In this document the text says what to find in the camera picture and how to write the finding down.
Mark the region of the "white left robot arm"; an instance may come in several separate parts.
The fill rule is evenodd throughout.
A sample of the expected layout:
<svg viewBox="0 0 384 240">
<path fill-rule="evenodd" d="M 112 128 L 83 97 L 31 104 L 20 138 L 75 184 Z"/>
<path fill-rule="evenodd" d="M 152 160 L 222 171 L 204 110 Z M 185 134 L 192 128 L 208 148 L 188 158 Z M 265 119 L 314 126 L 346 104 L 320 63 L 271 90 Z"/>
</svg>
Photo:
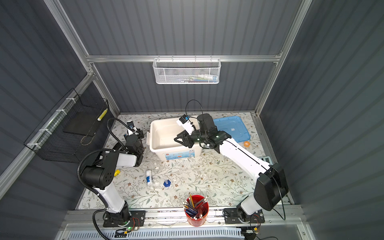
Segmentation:
<svg viewBox="0 0 384 240">
<path fill-rule="evenodd" d="M 118 141 L 117 144 L 112 149 L 95 150 L 84 156 L 77 169 L 77 178 L 86 189 L 99 197 L 107 213 L 128 215 L 128 204 L 118 193 L 113 179 L 118 168 L 141 165 L 145 151 L 142 142 L 144 133 L 132 121 L 124 123 L 117 118 L 111 118 L 109 121 L 117 121 L 127 128 L 125 142 L 123 143 L 107 126 L 111 136 Z"/>
</svg>

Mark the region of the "blue bottle cap piece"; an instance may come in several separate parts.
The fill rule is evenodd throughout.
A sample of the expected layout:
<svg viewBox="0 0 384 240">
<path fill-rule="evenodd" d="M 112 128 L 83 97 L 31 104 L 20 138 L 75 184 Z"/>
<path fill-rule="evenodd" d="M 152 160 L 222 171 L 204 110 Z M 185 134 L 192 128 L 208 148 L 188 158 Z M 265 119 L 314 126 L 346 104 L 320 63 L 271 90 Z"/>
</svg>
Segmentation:
<svg viewBox="0 0 384 240">
<path fill-rule="evenodd" d="M 171 182 L 170 180 L 165 180 L 164 183 L 163 183 L 163 185 L 164 185 L 165 188 L 170 187 L 171 184 L 172 184 L 172 182 Z"/>
</svg>

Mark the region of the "clear glass flask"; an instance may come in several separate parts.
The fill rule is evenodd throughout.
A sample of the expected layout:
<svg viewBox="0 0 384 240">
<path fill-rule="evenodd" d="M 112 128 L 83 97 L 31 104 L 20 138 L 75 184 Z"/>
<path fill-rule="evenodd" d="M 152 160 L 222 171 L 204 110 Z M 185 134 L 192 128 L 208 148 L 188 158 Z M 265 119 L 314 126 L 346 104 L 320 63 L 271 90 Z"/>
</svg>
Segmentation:
<svg viewBox="0 0 384 240">
<path fill-rule="evenodd" d="M 157 175 L 161 172 L 161 164 L 158 164 L 157 162 L 153 163 L 153 168 L 152 168 L 152 171 L 153 171 L 153 174 L 154 175 Z"/>
</svg>

